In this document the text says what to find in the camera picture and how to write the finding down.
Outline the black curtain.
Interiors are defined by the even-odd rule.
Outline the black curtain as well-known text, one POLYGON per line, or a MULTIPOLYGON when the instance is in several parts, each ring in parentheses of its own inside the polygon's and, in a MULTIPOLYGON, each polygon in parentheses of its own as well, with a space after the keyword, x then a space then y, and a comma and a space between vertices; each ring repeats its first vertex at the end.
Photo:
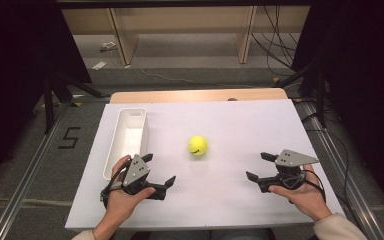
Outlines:
POLYGON ((91 81, 56 0, 0 0, 0 165, 54 72, 91 81))
POLYGON ((323 59, 330 96, 363 161, 384 192, 384 0, 313 0, 293 69, 323 59))

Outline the aluminium floor rail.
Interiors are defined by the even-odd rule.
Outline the aluminium floor rail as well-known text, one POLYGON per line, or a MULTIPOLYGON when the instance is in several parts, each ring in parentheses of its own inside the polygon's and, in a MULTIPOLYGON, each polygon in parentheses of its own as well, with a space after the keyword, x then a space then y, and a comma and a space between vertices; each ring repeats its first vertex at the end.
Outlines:
POLYGON ((16 218, 23 201, 37 175, 37 172, 44 161, 46 154, 55 137, 63 115, 67 112, 70 105, 62 103, 56 110, 54 123, 52 126, 40 134, 40 139, 30 145, 34 154, 28 158, 28 165, 23 171, 16 171, 20 178, 15 181, 14 174, 5 173, 0 177, 3 187, 12 187, 11 195, 8 198, 0 197, 0 240, 4 240, 16 218))
POLYGON ((382 200, 383 194, 344 130, 336 121, 328 121, 323 128, 312 102, 296 103, 295 107, 345 215, 369 240, 384 240, 384 229, 375 213, 377 205, 370 204, 372 198, 382 200))

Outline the person's left hand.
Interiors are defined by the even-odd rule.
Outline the person's left hand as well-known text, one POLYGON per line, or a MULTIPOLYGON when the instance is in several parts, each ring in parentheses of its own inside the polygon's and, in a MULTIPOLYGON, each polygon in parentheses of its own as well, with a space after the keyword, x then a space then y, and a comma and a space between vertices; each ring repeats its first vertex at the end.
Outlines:
POLYGON ((114 190, 109 194, 105 219, 120 225, 133 213, 135 207, 144 199, 155 192, 152 187, 147 187, 135 195, 129 195, 123 190, 114 190))

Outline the yellow tennis ball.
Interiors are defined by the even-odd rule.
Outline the yellow tennis ball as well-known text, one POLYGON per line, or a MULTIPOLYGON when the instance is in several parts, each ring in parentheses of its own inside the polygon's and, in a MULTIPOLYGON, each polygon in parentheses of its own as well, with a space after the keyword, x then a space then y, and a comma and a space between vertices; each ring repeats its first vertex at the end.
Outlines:
POLYGON ((194 156, 202 156, 208 150, 208 143, 203 136, 193 136, 188 142, 188 151, 194 156))

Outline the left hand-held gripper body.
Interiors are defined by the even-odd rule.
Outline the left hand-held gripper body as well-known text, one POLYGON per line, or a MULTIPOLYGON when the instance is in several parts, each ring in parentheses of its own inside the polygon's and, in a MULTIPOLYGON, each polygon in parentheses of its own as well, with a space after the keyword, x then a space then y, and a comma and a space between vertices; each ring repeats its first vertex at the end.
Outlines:
POLYGON ((155 192, 149 196, 149 199, 164 200, 167 188, 164 185, 150 183, 147 180, 150 173, 147 163, 142 160, 142 156, 135 155, 133 157, 130 164, 126 167, 126 172, 121 180, 122 190, 129 195, 135 195, 147 187, 152 187, 155 189, 155 192))

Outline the light wooden desk frame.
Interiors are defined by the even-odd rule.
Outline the light wooden desk frame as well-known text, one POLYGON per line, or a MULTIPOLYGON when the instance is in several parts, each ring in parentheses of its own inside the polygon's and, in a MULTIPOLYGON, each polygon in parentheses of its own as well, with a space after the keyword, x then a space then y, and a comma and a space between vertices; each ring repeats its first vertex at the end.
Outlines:
POLYGON ((300 33, 308 6, 64 9, 73 35, 113 35, 123 65, 132 62, 141 34, 229 33, 244 64, 253 33, 300 33))

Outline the cream fleece sleeve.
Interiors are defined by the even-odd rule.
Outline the cream fleece sleeve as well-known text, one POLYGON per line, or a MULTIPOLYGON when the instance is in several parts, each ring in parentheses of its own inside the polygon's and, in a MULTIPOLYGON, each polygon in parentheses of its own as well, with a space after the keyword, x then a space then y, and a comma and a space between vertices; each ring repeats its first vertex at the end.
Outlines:
POLYGON ((92 230, 82 231, 77 234, 72 240, 96 240, 92 230))
POLYGON ((368 240, 358 227, 339 213, 317 221, 313 229, 319 240, 368 240))

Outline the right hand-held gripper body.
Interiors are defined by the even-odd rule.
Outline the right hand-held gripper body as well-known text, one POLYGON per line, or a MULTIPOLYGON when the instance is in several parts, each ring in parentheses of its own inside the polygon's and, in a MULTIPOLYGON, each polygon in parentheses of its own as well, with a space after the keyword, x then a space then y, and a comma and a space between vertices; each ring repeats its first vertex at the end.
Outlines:
POLYGON ((263 193, 268 192, 272 185, 282 186, 288 190, 298 189, 306 180, 303 166, 319 162, 316 157, 289 149, 284 149, 277 156, 273 163, 278 173, 274 177, 261 178, 261 182, 257 183, 263 193))

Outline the person's right hand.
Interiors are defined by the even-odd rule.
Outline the person's right hand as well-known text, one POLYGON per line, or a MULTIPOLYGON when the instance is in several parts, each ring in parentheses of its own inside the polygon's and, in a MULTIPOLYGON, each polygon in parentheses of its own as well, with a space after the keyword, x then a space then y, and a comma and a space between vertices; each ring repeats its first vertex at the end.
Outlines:
POLYGON ((314 222, 332 215, 322 193, 317 189, 319 180, 311 165, 304 165, 306 179, 309 183, 303 184, 296 190, 288 190, 281 186, 272 185, 269 187, 271 193, 285 197, 290 200, 299 211, 310 217, 314 222))

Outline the black metal stand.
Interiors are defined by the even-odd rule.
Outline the black metal stand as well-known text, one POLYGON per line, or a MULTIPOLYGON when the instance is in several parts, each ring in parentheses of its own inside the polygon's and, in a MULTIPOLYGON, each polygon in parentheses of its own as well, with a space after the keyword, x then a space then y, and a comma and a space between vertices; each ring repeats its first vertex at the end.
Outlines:
POLYGON ((73 94, 68 89, 68 85, 72 85, 97 98, 109 97, 109 94, 102 93, 86 85, 85 83, 74 80, 65 74, 58 72, 51 72, 47 74, 43 80, 43 96, 46 113, 46 134, 50 132, 55 122, 53 95, 55 95, 61 103, 70 103, 73 99, 73 94))
POLYGON ((316 91, 316 118, 323 128, 326 127, 324 119, 324 95, 325 95, 325 82, 322 77, 322 60, 320 56, 314 57, 308 65, 301 70, 294 73, 292 76, 285 80, 278 81, 275 88, 285 88, 302 78, 303 81, 298 89, 301 96, 309 96, 316 91))

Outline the white plastic bin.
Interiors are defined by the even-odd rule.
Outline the white plastic bin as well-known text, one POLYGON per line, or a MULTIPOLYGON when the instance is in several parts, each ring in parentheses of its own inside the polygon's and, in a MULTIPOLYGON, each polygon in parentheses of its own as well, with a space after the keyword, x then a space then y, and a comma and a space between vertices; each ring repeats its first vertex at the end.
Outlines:
POLYGON ((145 109, 124 108, 118 111, 103 171, 105 180, 111 179, 112 168, 120 158, 126 155, 145 155, 148 134, 149 125, 145 109))

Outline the wooden table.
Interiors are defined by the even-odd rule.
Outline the wooden table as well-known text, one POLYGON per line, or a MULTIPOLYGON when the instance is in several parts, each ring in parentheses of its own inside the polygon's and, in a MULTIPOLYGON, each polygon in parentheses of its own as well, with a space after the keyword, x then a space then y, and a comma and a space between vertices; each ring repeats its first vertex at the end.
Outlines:
POLYGON ((111 104, 287 99, 281 88, 116 92, 111 104))

